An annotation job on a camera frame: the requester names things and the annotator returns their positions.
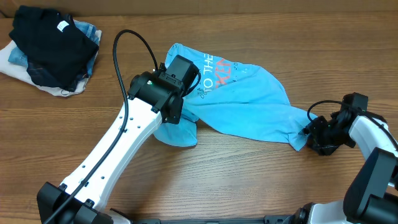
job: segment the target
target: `white fabric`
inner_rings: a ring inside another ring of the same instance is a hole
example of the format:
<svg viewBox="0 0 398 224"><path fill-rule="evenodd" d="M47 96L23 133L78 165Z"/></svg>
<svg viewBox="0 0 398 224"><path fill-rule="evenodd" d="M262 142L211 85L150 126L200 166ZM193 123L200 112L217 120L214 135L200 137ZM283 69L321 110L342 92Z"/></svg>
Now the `white fabric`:
<svg viewBox="0 0 398 224"><path fill-rule="evenodd" d="M101 35L102 31L97 30L95 32L95 36L101 40ZM76 91L70 92L63 90L59 87L46 87L46 86L38 86L35 83L32 82L32 79L30 78L30 75L27 73L26 68L20 65L16 65L13 63L8 62L8 58L11 54L11 51L16 47L17 45L15 42L12 40L5 48L0 50L0 72L10 76L14 77L16 79L19 79L23 82L29 83L33 86L36 86L38 89L46 91L47 93L50 93L51 95L54 96L72 96L79 94L83 92L86 88L86 84L88 82L88 78L83 79L77 84Z"/></svg>

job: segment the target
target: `blue fabric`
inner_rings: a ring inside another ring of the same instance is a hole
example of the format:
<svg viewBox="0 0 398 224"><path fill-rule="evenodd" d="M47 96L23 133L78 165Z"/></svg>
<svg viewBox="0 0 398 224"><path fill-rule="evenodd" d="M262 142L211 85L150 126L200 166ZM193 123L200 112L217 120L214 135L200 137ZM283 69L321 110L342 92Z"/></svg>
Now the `blue fabric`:
<svg viewBox="0 0 398 224"><path fill-rule="evenodd" d="M75 25L78 29L80 29L86 36L92 40L94 43L97 45L100 43L99 38L95 37L95 31L96 27L92 24L89 24L87 22L80 22L80 21L75 21ZM10 54L10 57L8 58L8 61L10 63L14 63L17 65L21 65L23 67L28 67L27 63L27 57L26 55L19 50L18 47L15 47ZM90 59L87 63L87 74L90 77L93 74L93 67L94 67L94 61L95 61L95 56Z"/></svg>
<svg viewBox="0 0 398 224"><path fill-rule="evenodd" d="M307 112L290 105L282 84L265 69L182 44L171 47L166 67L176 55L191 60L200 69L201 80L184 98L180 123L162 124L154 133L158 140L172 146L194 146L198 142L195 122L201 119L223 134L289 143L297 151L305 145L302 129L309 123Z"/></svg>

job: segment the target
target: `wall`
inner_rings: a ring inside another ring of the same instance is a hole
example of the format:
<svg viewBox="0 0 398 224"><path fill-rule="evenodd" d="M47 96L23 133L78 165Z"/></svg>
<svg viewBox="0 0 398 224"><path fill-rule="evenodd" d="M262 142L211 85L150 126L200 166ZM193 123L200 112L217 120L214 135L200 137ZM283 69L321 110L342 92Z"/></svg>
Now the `wall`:
<svg viewBox="0 0 398 224"><path fill-rule="evenodd" d="M21 4L53 7L74 16L398 11L397 0L1 0L0 11L13 17Z"/></svg>

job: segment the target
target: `wood surface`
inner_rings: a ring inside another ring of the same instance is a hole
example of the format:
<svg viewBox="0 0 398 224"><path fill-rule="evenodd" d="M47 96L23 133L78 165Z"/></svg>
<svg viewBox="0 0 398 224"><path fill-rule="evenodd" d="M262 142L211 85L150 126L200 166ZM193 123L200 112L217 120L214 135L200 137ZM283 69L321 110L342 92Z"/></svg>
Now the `wood surface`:
<svg viewBox="0 0 398 224"><path fill-rule="evenodd" d="M74 16L133 16L266 12L398 11L397 0L2 0L0 10L14 17L20 5L52 7Z"/></svg>
<svg viewBox="0 0 398 224"><path fill-rule="evenodd" d="M293 13L77 18L103 31L94 75L84 93L57 98L0 74L0 223L39 223L36 194L59 184L91 152L123 102L111 48L122 29L140 33L158 62L179 42L232 61L253 63L285 87L293 106L354 91L398 135L398 14ZM12 19L0 20L0 47ZM125 85L152 70L134 36L119 41ZM328 116L335 105L314 109ZM167 146L150 137L108 203L133 218L231 218L291 214L309 202L341 200L363 165L358 148L330 157L308 148L226 136L198 123L198 145Z"/></svg>

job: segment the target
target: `wooden table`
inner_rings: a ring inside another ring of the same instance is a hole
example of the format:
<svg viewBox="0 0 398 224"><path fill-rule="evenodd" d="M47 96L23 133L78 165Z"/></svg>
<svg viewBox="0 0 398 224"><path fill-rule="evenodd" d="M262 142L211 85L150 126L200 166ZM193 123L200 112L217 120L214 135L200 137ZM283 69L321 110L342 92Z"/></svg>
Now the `wooden table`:
<svg viewBox="0 0 398 224"><path fill-rule="evenodd" d="M0 223L38 223L36 194L59 184L90 153L115 119L122 96L111 47L122 29L146 38L158 62L175 42L270 71L293 106L354 91L398 134L398 14L293 13L78 18L103 31L93 78L84 93L57 98L0 75ZM0 47L12 19L0 19ZM128 86L152 70L135 37L121 38L120 70ZM314 113L328 115L335 105ZM150 137L115 186L108 206L133 218L231 218L290 214L308 202L340 200L363 165L358 148L330 157L308 148L217 133L199 122L198 145L167 146Z"/></svg>

